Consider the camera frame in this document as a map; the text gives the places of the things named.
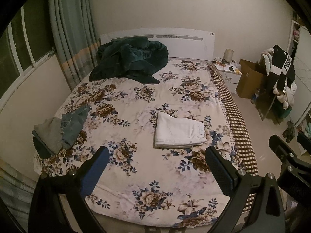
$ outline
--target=tile floor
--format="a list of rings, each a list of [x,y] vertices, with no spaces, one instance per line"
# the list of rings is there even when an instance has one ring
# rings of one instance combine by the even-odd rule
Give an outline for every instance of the tile floor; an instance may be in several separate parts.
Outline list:
[[[281,161],[269,148],[268,141],[270,136],[274,134],[283,139],[282,133],[287,128],[286,122],[289,120],[289,118],[284,120],[281,124],[278,124],[273,118],[273,114],[271,114],[268,115],[264,121],[262,121],[257,109],[249,99],[239,98],[237,94],[233,94],[233,98],[239,107],[248,128],[257,158],[259,175],[264,176],[266,173],[271,172],[275,175],[276,178],[278,178],[280,175]],[[297,155],[300,155],[296,139],[293,139],[289,143],[289,146],[293,151],[296,152]],[[311,163],[311,158],[309,155],[303,155],[300,156],[300,158]],[[141,225],[123,222],[97,213],[94,214],[97,220],[108,233],[144,233],[144,227]],[[186,233],[206,233],[209,228],[210,226],[200,226],[192,229],[188,228],[186,229]],[[168,233],[169,228],[162,228],[161,232]]]

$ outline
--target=window frame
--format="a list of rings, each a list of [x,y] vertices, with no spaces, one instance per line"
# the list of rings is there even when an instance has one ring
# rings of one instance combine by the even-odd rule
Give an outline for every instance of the window frame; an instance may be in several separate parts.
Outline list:
[[[27,30],[25,26],[25,18],[24,18],[24,6],[21,7],[21,23],[22,23],[22,29],[24,34],[24,39],[26,42],[27,51],[31,60],[31,65],[23,71],[23,68],[21,66],[21,63],[19,61],[15,42],[13,38],[13,31],[12,31],[12,22],[9,23],[7,26],[8,30],[8,37],[9,37],[9,49],[11,51],[11,54],[14,59],[14,63],[16,68],[18,69],[18,73],[20,74],[17,79],[10,85],[10,87],[6,90],[6,92],[3,94],[3,96],[0,98],[0,113],[4,106],[9,101],[10,97],[13,95],[15,90],[18,89],[18,87],[38,68],[40,67],[44,62],[46,62],[49,58],[55,55],[55,50],[52,48],[51,51],[46,53],[43,57],[41,57],[37,62],[35,62],[34,57],[31,52],[31,48],[29,45],[28,37],[27,37]]]

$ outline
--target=silver screw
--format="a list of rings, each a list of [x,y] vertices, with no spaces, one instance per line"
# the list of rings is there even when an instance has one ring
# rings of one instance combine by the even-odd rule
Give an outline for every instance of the silver screw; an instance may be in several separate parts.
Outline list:
[[[72,169],[68,172],[69,175],[75,175],[77,173],[76,169]]]
[[[274,179],[274,174],[271,173],[271,172],[269,172],[269,173],[268,173],[268,177],[269,177],[270,179]]]
[[[45,178],[47,178],[47,177],[48,177],[47,173],[42,173],[42,174],[40,175],[40,179],[45,179]]]
[[[244,169],[239,169],[238,170],[238,173],[241,175],[241,176],[244,176],[246,174],[246,171]]]

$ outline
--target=dark green blanket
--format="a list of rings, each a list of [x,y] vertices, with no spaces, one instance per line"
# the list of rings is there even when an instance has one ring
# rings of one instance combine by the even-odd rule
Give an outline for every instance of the dark green blanket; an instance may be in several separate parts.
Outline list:
[[[111,41],[98,48],[100,65],[90,74],[90,81],[126,77],[142,84],[159,84],[152,77],[168,62],[167,47],[146,37]]]

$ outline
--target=beige wall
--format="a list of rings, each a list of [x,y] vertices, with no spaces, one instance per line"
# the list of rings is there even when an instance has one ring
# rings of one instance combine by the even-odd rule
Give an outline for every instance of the beige wall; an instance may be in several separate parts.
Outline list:
[[[285,0],[91,0],[98,34],[150,27],[215,32],[215,57],[256,61],[274,45],[287,48],[292,8]]]
[[[36,69],[13,93],[0,113],[0,157],[37,181],[33,171],[35,124],[52,117],[70,94],[56,55]]]

